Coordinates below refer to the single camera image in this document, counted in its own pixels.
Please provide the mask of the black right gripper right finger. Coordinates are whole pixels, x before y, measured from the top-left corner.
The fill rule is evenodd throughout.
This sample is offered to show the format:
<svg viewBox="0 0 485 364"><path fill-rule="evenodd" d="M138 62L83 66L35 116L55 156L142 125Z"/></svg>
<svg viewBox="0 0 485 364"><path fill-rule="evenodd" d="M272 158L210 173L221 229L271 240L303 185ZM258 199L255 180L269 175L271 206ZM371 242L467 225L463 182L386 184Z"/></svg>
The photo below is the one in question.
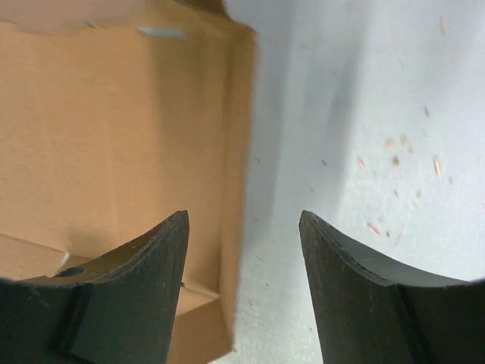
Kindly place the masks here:
<svg viewBox="0 0 485 364"><path fill-rule="evenodd" d="M484 282L411 267L316 214L299 220L325 363L482 363Z"/></svg>

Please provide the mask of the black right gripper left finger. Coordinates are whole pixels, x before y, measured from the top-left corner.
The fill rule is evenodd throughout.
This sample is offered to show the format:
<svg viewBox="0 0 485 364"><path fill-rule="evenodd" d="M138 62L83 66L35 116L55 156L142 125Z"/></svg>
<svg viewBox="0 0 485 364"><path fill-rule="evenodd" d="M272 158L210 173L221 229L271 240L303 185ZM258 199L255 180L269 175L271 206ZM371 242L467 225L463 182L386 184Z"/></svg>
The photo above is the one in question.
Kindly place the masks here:
<svg viewBox="0 0 485 364"><path fill-rule="evenodd" d="M189 239L178 211L53 277L1 281L3 363L165 363Z"/></svg>

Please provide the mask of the brown cardboard box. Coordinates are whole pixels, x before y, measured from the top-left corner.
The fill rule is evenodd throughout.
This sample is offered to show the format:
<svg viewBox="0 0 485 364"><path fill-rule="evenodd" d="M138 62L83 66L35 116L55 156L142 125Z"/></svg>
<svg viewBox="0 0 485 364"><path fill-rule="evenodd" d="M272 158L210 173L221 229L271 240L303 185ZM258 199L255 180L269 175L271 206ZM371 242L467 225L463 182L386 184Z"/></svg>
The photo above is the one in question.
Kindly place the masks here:
<svg viewBox="0 0 485 364"><path fill-rule="evenodd" d="M3 1L1 281L53 277L185 211L165 363L229 353L254 58L221 1Z"/></svg>

